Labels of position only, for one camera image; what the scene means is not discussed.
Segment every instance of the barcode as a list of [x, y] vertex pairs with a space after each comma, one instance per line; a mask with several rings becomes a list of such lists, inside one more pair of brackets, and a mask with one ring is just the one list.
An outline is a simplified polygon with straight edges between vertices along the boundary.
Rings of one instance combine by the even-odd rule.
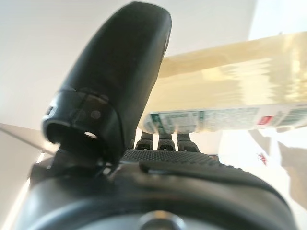
[[294, 109], [278, 124], [278, 126], [289, 126], [307, 117], [307, 109]]

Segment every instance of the black plastic casing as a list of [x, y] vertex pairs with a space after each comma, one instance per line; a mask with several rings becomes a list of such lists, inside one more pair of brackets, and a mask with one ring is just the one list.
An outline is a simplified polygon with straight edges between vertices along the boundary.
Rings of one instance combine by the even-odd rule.
[[133, 2], [97, 31], [80, 55], [43, 121], [45, 137], [61, 143], [92, 133], [107, 161], [131, 144], [155, 84], [171, 30], [163, 8]]

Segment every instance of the red logo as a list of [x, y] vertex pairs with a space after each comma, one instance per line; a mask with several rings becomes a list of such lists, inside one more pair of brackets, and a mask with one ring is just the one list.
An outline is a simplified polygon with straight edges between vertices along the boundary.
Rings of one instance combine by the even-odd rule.
[[269, 121], [271, 121], [272, 118], [273, 116], [263, 116], [258, 122], [258, 125], [266, 125], [267, 123], [269, 123]]
[[265, 165], [267, 166], [267, 159], [265, 159], [264, 155], [261, 153], [259, 154], [258, 153], [258, 156], [259, 156], [259, 160]]

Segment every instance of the white ceiling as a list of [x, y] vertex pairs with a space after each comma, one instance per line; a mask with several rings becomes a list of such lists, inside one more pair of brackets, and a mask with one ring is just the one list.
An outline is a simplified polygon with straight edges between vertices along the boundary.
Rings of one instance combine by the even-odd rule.
[[[257, 0], [150, 0], [172, 15], [167, 56], [248, 39]], [[0, 1], [0, 123], [39, 129], [98, 27], [128, 0]]]

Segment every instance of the bottle label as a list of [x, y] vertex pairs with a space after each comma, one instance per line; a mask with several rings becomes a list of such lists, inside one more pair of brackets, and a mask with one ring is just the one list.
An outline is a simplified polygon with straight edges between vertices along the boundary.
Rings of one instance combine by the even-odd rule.
[[307, 125], [307, 103], [289, 103], [154, 112], [146, 116], [144, 131], [171, 134], [304, 125]]

